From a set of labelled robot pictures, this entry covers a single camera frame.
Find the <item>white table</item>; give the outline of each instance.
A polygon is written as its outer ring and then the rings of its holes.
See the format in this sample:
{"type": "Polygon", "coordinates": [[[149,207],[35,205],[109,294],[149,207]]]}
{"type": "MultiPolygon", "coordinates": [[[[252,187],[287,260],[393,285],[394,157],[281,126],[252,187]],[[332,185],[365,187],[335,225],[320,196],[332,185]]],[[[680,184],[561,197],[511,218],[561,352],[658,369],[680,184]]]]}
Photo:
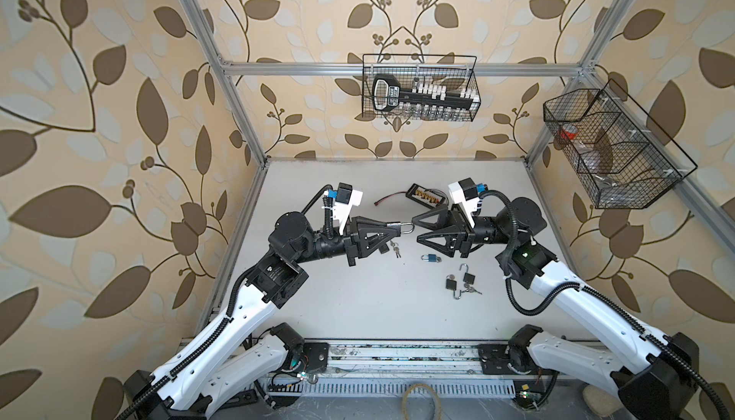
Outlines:
{"type": "MultiPolygon", "coordinates": [[[[475,183],[503,192],[511,200],[526,196],[539,202],[523,163],[519,161],[374,161],[271,163],[259,195],[252,221],[225,293],[232,281],[258,261],[268,249],[268,235],[282,213],[300,211],[325,184],[340,182],[362,190],[363,203],[352,216],[365,216],[384,222],[410,222],[411,217],[427,211],[421,204],[396,195],[379,206],[372,204],[383,196],[406,191],[413,183],[446,191],[452,182],[471,177],[475,183]]],[[[308,212],[314,230],[323,226],[321,200],[308,212]]],[[[494,216],[502,204],[486,198],[482,214],[494,216]]],[[[286,305],[259,329],[288,322],[305,338],[420,339],[420,340],[506,340],[524,324],[535,324],[555,335],[568,338],[593,338],[567,314],[551,305],[542,314],[526,317],[508,301],[501,269],[495,256],[504,246],[488,245],[467,259],[454,258],[430,250],[416,242],[418,228],[395,239],[401,258],[393,251],[374,252],[357,259],[350,267],[344,256],[302,263],[309,273],[306,283],[286,305]],[[429,263],[421,255],[436,253],[441,263],[429,263]],[[445,289],[445,278],[462,278],[459,264],[467,263],[476,276],[480,294],[464,294],[460,300],[445,289]]],[[[561,250],[550,228],[537,240],[561,258],[561,250]]],[[[514,284],[514,293],[525,307],[535,307],[541,297],[514,284]]]]}

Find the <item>robotic arm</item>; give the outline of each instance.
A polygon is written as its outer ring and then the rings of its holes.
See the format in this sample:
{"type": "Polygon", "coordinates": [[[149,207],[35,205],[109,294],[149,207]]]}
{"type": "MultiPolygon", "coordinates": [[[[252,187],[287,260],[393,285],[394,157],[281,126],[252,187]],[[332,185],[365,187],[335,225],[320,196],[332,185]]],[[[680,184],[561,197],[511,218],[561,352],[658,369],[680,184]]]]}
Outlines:
{"type": "Polygon", "coordinates": [[[350,219],[363,193],[341,183],[325,186],[302,212],[285,213],[268,236],[269,249],[234,280],[222,311],[182,351],[152,373],[136,371],[124,384],[130,406],[117,420],[204,420],[235,394],[275,370],[300,368],[304,339],[288,324],[268,331],[252,348],[229,356],[268,317],[283,307],[309,277],[300,263],[346,255],[350,266],[401,235],[400,222],[350,219]],[[322,197],[323,230],[305,213],[322,197]]]}
{"type": "Polygon", "coordinates": [[[556,299],[556,305],[609,349],[590,349],[526,325],[509,341],[513,370],[564,372],[618,397],[641,420],[678,418],[699,386],[720,418],[730,418],[717,393],[697,372],[697,344],[682,333],[668,336],[629,315],[539,244],[534,235],[546,227],[546,221],[533,201],[521,197],[510,202],[472,179],[450,184],[449,193],[450,207],[444,204],[413,219],[415,225],[432,230],[419,235],[419,243],[449,257],[459,251],[463,258],[483,244],[506,244],[496,258],[514,308],[524,315],[538,315],[556,299]],[[490,195],[502,200],[505,208],[495,217],[480,216],[482,199],[490,195]],[[438,216],[435,223],[426,222],[434,216],[438,216]],[[511,281],[545,297],[541,305],[522,308],[513,297],[511,281]]]}

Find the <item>floral wallpaper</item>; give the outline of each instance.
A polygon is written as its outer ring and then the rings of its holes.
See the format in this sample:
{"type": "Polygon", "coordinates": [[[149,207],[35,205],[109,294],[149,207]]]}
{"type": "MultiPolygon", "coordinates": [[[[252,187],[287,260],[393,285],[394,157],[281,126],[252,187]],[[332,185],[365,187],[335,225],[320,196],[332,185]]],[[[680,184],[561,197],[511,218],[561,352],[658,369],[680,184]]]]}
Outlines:
{"type": "Polygon", "coordinates": [[[348,53],[576,62],[612,0],[200,0],[223,56],[344,62],[348,53]]]}
{"type": "Polygon", "coordinates": [[[0,9],[0,417],[108,420],[193,333],[256,166],[177,0],[0,9]]]}
{"type": "MultiPolygon", "coordinates": [[[[643,104],[699,165],[694,179],[735,217],[735,0],[637,0],[597,67],[643,104]]],[[[624,102],[626,93],[620,93],[624,102]]],[[[700,347],[700,370],[730,412],[735,260],[674,192],[642,211],[595,210],[550,144],[534,168],[580,275],[630,312],[700,347]]],[[[688,417],[714,420],[697,394],[688,417]]]]}
{"type": "Polygon", "coordinates": [[[472,122],[361,112],[361,84],[354,79],[243,76],[236,82],[263,149],[271,157],[489,160],[525,156],[542,128],[541,104],[561,92],[560,79],[477,80],[482,106],[472,122]]]}

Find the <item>wire basket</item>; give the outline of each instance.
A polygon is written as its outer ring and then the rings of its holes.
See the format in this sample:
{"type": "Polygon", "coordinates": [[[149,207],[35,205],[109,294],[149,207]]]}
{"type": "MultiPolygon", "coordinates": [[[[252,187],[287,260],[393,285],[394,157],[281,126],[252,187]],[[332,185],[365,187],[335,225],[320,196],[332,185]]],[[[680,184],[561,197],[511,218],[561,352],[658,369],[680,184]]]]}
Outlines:
{"type": "Polygon", "coordinates": [[[602,90],[580,88],[548,100],[544,122],[598,209],[647,208],[697,168],[614,80],[602,90]],[[645,114],[646,127],[628,117],[623,100],[645,114]],[[673,153],[686,165],[677,165],[673,153]]]}
{"type": "Polygon", "coordinates": [[[477,57],[414,58],[417,55],[363,55],[363,113],[386,119],[473,121],[482,103],[475,78],[477,57]]]}

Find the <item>black rack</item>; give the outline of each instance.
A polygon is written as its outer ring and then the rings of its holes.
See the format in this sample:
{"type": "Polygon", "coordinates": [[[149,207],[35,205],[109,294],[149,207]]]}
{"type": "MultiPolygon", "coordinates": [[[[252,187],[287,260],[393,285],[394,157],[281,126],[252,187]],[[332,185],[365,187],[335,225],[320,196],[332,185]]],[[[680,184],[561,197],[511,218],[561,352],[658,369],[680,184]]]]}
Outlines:
{"type": "Polygon", "coordinates": [[[697,169],[681,146],[612,79],[601,90],[580,88],[548,100],[544,122],[598,209],[647,208],[697,169]],[[645,114],[645,127],[628,117],[622,108],[625,101],[645,114]],[[688,163],[677,165],[675,155],[688,163]]]}
{"type": "Polygon", "coordinates": [[[474,56],[363,55],[363,112],[473,121],[482,103],[474,56]]]}

